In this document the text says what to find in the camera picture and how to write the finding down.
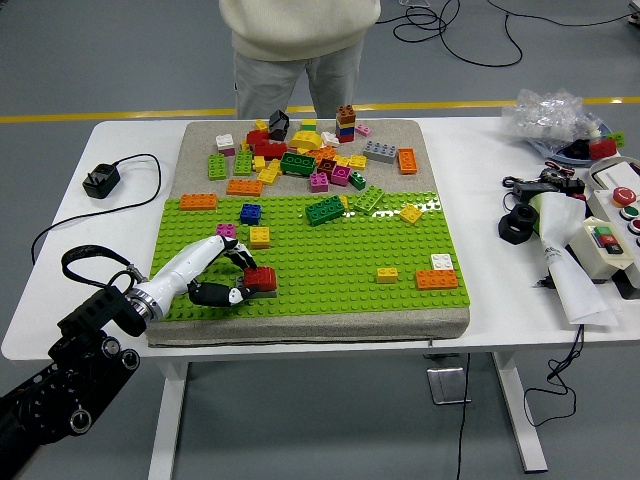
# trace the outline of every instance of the green baseplate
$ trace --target green baseplate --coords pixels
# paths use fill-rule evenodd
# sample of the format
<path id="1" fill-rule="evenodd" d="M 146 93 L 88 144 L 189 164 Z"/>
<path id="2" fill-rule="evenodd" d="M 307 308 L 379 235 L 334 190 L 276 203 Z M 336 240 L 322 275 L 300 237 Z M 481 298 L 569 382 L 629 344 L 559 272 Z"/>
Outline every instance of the green baseplate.
<path id="1" fill-rule="evenodd" d="M 346 195 L 351 206 L 359 195 Z M 311 227 L 304 209 L 327 195 L 298 197 L 225 197 L 215 211 L 180 211 L 167 200 L 158 233 L 152 276 L 186 245 L 215 235 L 218 223 L 234 223 L 237 238 L 249 247 L 249 226 L 240 224 L 244 203 L 260 204 L 260 226 L 270 229 L 271 248 L 251 250 L 258 265 L 271 266 L 277 298 L 250 299 L 231 308 L 193 305 L 176 297 L 164 321 L 223 320 L 292 315 L 459 308 L 469 305 L 449 229 L 437 195 L 386 193 L 373 215 L 350 209 L 342 217 Z M 408 203 L 424 211 L 415 225 L 398 212 Z M 431 269 L 431 254 L 451 255 L 459 287 L 416 288 L 416 270 Z M 378 268 L 398 269 L 398 281 L 376 283 Z M 233 286 L 242 271 L 220 258 L 200 281 Z"/>

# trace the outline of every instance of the yellow floor line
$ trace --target yellow floor line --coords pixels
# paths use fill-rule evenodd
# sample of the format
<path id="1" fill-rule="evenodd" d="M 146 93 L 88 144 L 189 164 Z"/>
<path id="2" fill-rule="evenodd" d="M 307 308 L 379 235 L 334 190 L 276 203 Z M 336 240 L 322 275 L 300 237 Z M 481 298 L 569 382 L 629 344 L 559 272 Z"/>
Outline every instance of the yellow floor line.
<path id="1" fill-rule="evenodd" d="M 384 112 L 402 110 L 446 110 L 460 108 L 499 108 L 513 105 L 515 100 L 478 100 L 460 102 L 402 102 L 402 103 L 366 103 L 354 105 L 356 111 Z M 583 99 L 585 105 L 629 105 L 640 104 L 640 97 L 594 97 Z M 289 113 L 313 113 L 311 106 L 290 106 Z M 140 112 L 93 112 L 61 113 L 51 115 L 6 115 L 0 116 L 0 123 L 38 123 L 38 122 L 78 122 L 86 120 L 127 120 L 179 117 L 219 117 L 233 116 L 233 108 L 213 108 L 200 110 L 149 110 Z"/>

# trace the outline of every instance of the white table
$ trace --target white table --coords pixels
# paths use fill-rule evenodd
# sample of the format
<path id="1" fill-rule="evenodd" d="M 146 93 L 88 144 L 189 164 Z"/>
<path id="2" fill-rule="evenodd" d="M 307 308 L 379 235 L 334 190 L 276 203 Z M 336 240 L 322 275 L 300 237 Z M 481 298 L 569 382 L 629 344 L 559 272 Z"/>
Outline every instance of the white table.
<path id="1" fill-rule="evenodd" d="M 498 237 L 505 212 L 500 182 L 506 175 L 535 178 L 542 159 L 527 145 L 500 130 L 498 118 L 416 119 L 438 185 L 441 203 L 471 298 L 471 322 L 460 338 L 433 342 L 340 345 L 264 345 L 203 348 L 147 346 L 144 335 L 128 337 L 113 322 L 105 327 L 123 348 L 157 361 L 166 381 L 149 478 L 170 478 L 189 362 L 282 356 L 345 355 L 362 352 L 493 352 L 525 471 L 547 469 L 535 428 L 526 420 L 523 389 L 513 353 L 525 348 L 569 346 L 576 333 L 557 293 L 532 288 L 547 274 L 539 241 L 513 246 Z M 70 248 L 98 244 L 115 250 L 148 274 L 164 200 L 171 190 L 180 143 L 189 121 L 104 122 L 94 129 L 57 212 L 55 221 L 149 198 L 157 176 L 153 161 L 125 162 L 122 177 L 107 199 L 89 198 L 82 188 L 87 172 L 99 163 L 136 153 L 152 153 L 162 165 L 163 186 L 151 204 L 117 214 L 74 222 L 49 233 L 29 278 L 2 353 L 14 361 L 48 361 L 47 351 L 60 337 L 57 322 L 95 289 L 63 277 L 60 258 Z M 85 276 L 106 280 L 114 265 L 101 259 L 74 264 Z M 640 301 L 622 300 L 613 284 L 598 286 L 616 313 L 618 327 L 587 327 L 585 342 L 621 345 L 640 340 Z"/>

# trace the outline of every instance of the black connector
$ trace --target black connector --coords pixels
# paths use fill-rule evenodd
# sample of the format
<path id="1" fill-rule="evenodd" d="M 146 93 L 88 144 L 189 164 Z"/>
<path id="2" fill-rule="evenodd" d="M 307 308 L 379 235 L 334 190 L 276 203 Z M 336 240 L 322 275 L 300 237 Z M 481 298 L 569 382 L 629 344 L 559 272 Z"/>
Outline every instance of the black connector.
<path id="1" fill-rule="evenodd" d="M 87 174 L 82 182 L 84 191 L 92 198 L 105 198 L 120 181 L 120 174 L 114 165 L 101 163 Z"/>

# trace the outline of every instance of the white sweater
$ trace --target white sweater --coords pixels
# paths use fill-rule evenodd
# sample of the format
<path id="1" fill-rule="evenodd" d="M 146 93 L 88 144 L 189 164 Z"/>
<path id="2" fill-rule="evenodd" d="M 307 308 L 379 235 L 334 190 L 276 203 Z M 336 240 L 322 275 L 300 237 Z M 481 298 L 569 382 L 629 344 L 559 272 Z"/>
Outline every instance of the white sweater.
<path id="1" fill-rule="evenodd" d="M 220 0 L 233 48 L 245 57 L 288 61 L 358 43 L 380 16 L 380 0 Z"/>

